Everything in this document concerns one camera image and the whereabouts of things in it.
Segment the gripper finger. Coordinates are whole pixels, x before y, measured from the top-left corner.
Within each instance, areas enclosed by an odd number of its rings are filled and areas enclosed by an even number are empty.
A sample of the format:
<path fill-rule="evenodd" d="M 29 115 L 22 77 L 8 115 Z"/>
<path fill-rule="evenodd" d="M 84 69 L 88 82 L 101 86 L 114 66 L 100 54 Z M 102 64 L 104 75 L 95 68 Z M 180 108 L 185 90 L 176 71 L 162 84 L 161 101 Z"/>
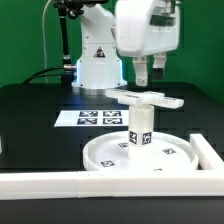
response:
<path fill-rule="evenodd" d="M 164 76 L 167 54 L 165 52 L 154 55 L 152 76 L 156 80 L 161 80 Z"/>
<path fill-rule="evenodd" d="M 148 85 L 148 67 L 146 57 L 134 57 L 133 67 L 135 71 L 135 83 L 137 86 L 146 87 Z"/>

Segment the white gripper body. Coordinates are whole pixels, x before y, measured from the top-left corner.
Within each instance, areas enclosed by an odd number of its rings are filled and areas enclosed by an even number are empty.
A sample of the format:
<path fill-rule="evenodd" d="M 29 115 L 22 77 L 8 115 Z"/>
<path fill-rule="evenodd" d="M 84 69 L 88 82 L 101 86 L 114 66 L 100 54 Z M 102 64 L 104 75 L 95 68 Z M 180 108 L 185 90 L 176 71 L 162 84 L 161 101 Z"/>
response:
<path fill-rule="evenodd" d="M 115 39 L 120 55 L 140 57 L 175 50 L 180 9 L 168 0 L 118 0 Z"/>

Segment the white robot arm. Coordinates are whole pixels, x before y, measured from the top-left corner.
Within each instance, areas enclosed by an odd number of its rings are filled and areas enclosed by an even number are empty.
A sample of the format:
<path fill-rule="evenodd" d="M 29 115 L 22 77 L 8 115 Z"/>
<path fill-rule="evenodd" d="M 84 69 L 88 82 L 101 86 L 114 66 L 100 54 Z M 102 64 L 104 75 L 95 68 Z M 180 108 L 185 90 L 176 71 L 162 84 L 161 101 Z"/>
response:
<path fill-rule="evenodd" d="M 100 1 L 84 5 L 81 16 L 82 55 L 77 60 L 75 92 L 103 95 L 127 84 L 121 58 L 133 60 L 135 83 L 164 75 L 167 53 L 179 44 L 177 0 L 118 0 L 109 12 Z"/>

